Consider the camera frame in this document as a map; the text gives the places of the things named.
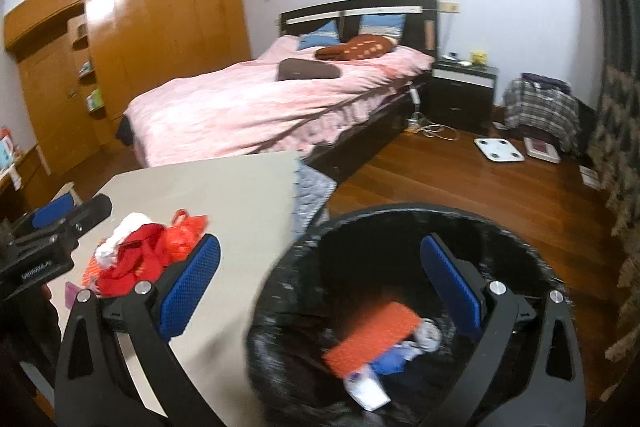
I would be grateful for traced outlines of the white tissue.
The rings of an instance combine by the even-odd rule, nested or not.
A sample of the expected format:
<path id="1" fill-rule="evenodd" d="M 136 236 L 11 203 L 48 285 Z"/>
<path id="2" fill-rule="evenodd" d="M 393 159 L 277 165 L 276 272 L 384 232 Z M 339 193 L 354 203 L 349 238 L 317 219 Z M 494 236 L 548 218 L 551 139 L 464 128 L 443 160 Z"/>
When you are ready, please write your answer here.
<path id="1" fill-rule="evenodd" d="M 113 233 L 104 239 L 104 241 L 96 247 L 93 257 L 101 269 L 111 268 L 117 261 L 117 251 L 119 245 L 135 231 L 139 230 L 143 225 L 149 225 L 152 220 L 141 212 L 129 213 L 119 225 L 114 228 Z"/>

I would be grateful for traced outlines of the red cloth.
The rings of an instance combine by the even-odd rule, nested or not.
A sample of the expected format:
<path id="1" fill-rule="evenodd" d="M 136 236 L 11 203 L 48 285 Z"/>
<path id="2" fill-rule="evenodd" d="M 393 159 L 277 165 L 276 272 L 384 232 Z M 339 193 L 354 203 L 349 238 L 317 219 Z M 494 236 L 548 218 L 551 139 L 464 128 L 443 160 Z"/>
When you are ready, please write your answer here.
<path id="1" fill-rule="evenodd" d="M 129 234 L 117 249 L 116 263 L 102 270 L 96 280 L 100 296 L 120 297 L 132 291 L 138 282 L 156 282 L 171 264 L 165 232 L 163 225 L 149 223 Z"/>

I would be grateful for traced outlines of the orange-red plastic bag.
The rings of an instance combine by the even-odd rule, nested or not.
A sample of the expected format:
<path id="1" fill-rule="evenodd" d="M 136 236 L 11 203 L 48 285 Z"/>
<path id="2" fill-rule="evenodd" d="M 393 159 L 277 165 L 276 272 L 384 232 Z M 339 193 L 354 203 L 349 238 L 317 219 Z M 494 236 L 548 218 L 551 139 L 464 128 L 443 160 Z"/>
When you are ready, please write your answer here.
<path id="1" fill-rule="evenodd" d="M 162 238 L 166 259 L 170 263 L 186 260 L 204 235 L 207 225 L 207 216 L 192 216 L 184 209 L 177 210 Z"/>

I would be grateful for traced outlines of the orange foam fruit net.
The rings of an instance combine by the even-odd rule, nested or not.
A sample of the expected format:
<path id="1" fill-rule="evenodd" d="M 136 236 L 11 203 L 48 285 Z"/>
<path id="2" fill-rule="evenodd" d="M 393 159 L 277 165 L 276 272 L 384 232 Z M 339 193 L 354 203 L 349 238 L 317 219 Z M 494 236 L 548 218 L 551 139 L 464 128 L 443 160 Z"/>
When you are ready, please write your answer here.
<path id="1" fill-rule="evenodd" d="M 416 312 L 392 301 L 323 353 L 322 360 L 336 377 L 344 378 L 409 337 L 420 322 L 421 317 Z"/>

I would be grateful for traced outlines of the black-lined trash bin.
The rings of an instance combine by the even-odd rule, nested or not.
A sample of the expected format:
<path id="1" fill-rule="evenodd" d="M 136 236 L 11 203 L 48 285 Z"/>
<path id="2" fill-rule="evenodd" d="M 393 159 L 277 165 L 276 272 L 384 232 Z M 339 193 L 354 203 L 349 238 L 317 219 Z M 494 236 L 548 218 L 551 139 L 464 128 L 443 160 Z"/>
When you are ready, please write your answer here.
<path id="1" fill-rule="evenodd" d="M 535 249 L 431 205 L 349 213 L 273 265 L 246 336 L 271 426 L 580 426 L 572 306 Z"/>

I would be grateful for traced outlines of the blue crumpled wrapper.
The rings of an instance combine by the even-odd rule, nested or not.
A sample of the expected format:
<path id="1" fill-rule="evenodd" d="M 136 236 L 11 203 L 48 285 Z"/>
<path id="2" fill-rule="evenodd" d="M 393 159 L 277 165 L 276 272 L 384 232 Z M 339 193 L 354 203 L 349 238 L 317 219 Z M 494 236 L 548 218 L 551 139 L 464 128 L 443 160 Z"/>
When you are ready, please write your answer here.
<path id="1" fill-rule="evenodd" d="M 408 362 L 424 353 L 425 351 L 414 341 L 404 340 L 380 355 L 370 363 L 370 366 L 376 375 L 399 374 L 404 371 Z"/>

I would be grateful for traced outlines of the pink-topped scale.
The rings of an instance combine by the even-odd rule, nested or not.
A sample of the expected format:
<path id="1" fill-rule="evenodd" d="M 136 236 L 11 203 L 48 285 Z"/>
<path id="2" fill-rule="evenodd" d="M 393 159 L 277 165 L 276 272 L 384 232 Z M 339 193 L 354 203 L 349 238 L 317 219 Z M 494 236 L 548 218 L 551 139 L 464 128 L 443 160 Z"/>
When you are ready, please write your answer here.
<path id="1" fill-rule="evenodd" d="M 558 165 L 561 162 L 560 154 L 552 144 L 539 139 L 529 138 L 529 136 L 526 136 L 523 142 L 529 157 L 551 162 L 551 164 L 554 165 Z"/>

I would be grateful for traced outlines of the blue patterned cloth under table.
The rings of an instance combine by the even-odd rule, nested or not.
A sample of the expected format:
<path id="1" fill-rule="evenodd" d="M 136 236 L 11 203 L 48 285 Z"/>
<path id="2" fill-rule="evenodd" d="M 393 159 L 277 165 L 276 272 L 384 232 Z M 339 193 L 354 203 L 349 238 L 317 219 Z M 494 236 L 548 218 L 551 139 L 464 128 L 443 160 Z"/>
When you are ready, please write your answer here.
<path id="1" fill-rule="evenodd" d="M 299 239 L 309 228 L 329 220 L 328 202 L 337 183 L 326 174 L 299 161 L 294 183 L 293 237 Z"/>

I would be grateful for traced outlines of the black nightstand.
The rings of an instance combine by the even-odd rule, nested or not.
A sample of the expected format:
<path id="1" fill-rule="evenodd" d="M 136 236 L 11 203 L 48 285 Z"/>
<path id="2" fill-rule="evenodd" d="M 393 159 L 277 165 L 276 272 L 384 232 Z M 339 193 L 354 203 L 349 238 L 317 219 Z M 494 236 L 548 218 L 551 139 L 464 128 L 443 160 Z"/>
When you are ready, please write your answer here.
<path id="1" fill-rule="evenodd" d="M 425 116 L 454 129 L 486 135 L 494 109 L 498 69 L 437 62 L 426 84 Z"/>

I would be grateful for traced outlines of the plaid bag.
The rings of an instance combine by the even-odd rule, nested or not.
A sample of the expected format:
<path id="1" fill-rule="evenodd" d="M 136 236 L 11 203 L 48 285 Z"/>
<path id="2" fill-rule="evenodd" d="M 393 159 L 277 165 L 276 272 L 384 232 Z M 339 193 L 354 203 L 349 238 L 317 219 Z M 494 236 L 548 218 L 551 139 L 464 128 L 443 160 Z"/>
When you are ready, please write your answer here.
<path id="1" fill-rule="evenodd" d="M 506 130 L 536 129 L 553 136 L 564 153 L 578 151 L 579 103 L 566 82 L 523 74 L 504 90 L 503 107 Z"/>

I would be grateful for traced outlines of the bed with pink cover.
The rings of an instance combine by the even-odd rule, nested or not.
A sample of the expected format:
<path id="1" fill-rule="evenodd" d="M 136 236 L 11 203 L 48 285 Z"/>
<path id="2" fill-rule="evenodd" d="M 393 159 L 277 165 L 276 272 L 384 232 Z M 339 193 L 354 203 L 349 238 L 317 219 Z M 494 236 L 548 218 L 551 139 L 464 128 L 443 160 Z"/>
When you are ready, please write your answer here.
<path id="1" fill-rule="evenodd" d="M 279 79 L 281 62 L 313 56 L 314 49 L 299 49 L 296 37 L 284 36 L 256 60 L 175 78 L 138 95 L 122 119 L 141 165 L 277 150 L 308 156 L 365 124 L 434 63 L 410 46 L 396 46 L 381 57 L 337 63 L 335 79 Z"/>

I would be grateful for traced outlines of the dark green patterned curtain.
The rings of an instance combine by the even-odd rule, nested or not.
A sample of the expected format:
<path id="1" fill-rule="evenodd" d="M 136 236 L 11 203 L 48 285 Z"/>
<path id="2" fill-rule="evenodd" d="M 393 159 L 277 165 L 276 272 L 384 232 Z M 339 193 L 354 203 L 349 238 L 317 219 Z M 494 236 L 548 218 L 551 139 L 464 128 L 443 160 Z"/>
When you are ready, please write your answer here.
<path id="1" fill-rule="evenodd" d="M 589 154 L 625 253 L 617 287 L 626 300 L 605 358 L 629 365 L 639 354 L 639 0 L 601 1 L 604 66 Z"/>

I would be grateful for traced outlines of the black wooden headboard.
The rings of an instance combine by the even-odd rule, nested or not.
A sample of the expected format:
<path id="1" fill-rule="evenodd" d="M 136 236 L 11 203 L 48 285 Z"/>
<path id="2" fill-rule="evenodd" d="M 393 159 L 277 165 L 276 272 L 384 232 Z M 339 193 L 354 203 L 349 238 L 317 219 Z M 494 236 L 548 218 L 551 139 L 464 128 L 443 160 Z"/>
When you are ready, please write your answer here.
<path id="1" fill-rule="evenodd" d="M 403 15 L 399 43 L 438 57 L 438 0 L 343 0 L 306 6 L 279 15 L 280 35 L 309 34 L 334 20 L 343 41 L 357 35 L 361 19 L 372 15 Z"/>

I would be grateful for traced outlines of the right blue pillow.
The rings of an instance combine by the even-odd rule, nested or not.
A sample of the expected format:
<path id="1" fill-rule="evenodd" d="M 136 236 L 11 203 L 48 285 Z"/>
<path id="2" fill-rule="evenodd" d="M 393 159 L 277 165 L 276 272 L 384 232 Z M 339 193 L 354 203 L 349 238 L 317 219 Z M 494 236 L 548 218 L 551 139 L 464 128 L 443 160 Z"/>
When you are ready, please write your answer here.
<path id="1" fill-rule="evenodd" d="M 359 35 L 375 35 L 395 42 L 401 40 L 405 14 L 366 14 L 360 18 Z"/>

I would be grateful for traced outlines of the blue pillow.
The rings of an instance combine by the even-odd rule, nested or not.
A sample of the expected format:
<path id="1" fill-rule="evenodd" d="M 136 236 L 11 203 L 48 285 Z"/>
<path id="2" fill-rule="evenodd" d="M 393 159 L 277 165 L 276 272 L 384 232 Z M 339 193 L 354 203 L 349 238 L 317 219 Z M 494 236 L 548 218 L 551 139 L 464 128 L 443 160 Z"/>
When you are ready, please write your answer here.
<path id="1" fill-rule="evenodd" d="M 360 18 L 359 35 L 375 35 L 395 42 L 401 40 L 405 14 L 366 14 Z"/>
<path id="2" fill-rule="evenodd" d="M 338 46 L 341 43 L 335 20 L 330 20 L 315 31 L 303 35 L 298 43 L 298 50 L 322 48 L 322 46 Z"/>

